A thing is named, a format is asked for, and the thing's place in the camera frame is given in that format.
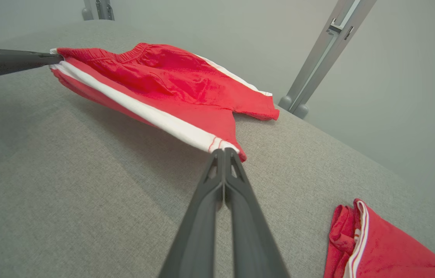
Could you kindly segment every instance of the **gray wall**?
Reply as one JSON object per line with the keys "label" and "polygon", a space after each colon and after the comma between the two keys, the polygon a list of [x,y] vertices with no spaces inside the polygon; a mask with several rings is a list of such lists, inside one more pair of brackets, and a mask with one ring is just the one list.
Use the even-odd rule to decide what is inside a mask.
{"label": "gray wall", "polygon": [[0,42],[82,21],[84,7],[83,0],[0,0]]}
{"label": "gray wall", "polygon": [[307,105],[306,121],[435,196],[435,1],[378,0]]}
{"label": "gray wall", "polygon": [[213,60],[279,102],[337,0],[111,2],[118,23]]}

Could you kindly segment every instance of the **red stitching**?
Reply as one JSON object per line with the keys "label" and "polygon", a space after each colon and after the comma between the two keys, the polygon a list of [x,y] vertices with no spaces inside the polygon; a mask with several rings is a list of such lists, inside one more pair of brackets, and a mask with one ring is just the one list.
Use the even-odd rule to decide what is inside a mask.
{"label": "red stitching", "polygon": [[214,141],[216,141],[216,137],[214,137],[214,140],[212,140],[212,144],[210,144],[209,149],[207,150],[207,153],[210,153],[210,147],[212,147],[212,145],[214,145]]}

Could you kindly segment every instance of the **white trim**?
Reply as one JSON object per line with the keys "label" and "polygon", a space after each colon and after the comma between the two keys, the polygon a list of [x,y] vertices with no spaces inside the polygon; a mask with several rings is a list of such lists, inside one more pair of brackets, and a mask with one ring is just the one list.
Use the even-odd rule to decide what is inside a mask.
{"label": "white trim", "polygon": [[240,152],[240,150],[238,150],[238,148],[233,144],[223,141],[223,139],[216,137],[214,134],[208,133],[205,130],[191,125],[190,123],[187,123],[169,113],[129,97],[98,81],[90,74],[83,72],[69,62],[61,61],[59,64],[50,65],[50,68],[53,70],[59,70],[62,74],[103,93],[129,111],[144,118],[153,125],[182,140],[186,144],[210,152],[216,150],[218,147],[231,147],[235,149],[237,153]]}
{"label": "white trim", "polygon": [[254,91],[258,92],[258,93],[261,93],[262,95],[266,95],[266,96],[268,96],[268,97],[272,96],[271,93],[269,93],[269,92],[264,92],[264,91],[261,91],[261,90],[258,90],[257,87],[253,86],[252,84],[248,83],[247,81],[244,81],[241,77],[237,76],[236,74],[233,74],[232,72],[230,72],[230,71],[227,70],[226,68],[224,68],[224,67],[222,67],[222,66],[220,66],[220,65],[218,65],[218,64],[216,64],[216,63],[214,63],[214,62],[212,62],[211,60],[209,60],[209,59],[207,59],[207,58],[204,58],[204,57],[202,57],[202,56],[198,56],[198,57],[200,57],[201,59],[203,59],[205,62],[207,62],[207,64],[211,65],[211,66],[214,67],[215,69],[217,69],[217,70],[219,70],[220,72],[224,73],[225,75],[227,75],[227,76],[233,78],[235,81],[238,81],[238,82],[240,82],[241,84],[247,86],[248,88],[250,88],[250,89],[252,89],[252,90],[254,90]]}
{"label": "white trim", "polygon": [[357,202],[358,209],[362,213],[361,215],[361,234],[360,240],[356,242],[355,251],[349,257],[348,263],[344,268],[344,276],[343,278],[356,278],[356,271],[358,271],[358,266],[360,265],[360,261],[362,260],[363,252],[365,247],[367,246],[367,240],[369,237],[369,212],[367,206],[363,201]]}

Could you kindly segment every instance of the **gray carpet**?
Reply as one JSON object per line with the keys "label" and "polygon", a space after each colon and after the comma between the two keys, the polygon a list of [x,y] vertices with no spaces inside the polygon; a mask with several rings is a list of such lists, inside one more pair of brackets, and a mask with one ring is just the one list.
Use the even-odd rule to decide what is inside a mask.
{"label": "gray carpet", "polygon": [[[88,21],[0,47],[120,53],[151,42],[139,33]],[[333,210],[356,197],[435,252],[431,197],[284,110],[277,122],[235,119],[292,277],[322,277]],[[45,67],[0,77],[0,278],[157,276],[207,157],[79,97]],[[216,277],[232,277],[226,207],[217,226]]]}

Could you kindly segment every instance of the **red shorts with white stripe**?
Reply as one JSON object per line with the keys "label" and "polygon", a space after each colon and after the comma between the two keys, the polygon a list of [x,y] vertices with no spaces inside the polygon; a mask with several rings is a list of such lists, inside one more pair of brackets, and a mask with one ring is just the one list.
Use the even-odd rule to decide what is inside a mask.
{"label": "red shorts with white stripe", "polygon": [[279,116],[272,94],[173,46],[138,44],[123,54],[68,48],[51,53],[64,57],[51,70],[73,92],[210,153],[231,147],[246,160],[233,112],[260,120]]}
{"label": "red shorts with white stripe", "polygon": [[338,206],[324,278],[435,278],[435,254],[360,199]]}

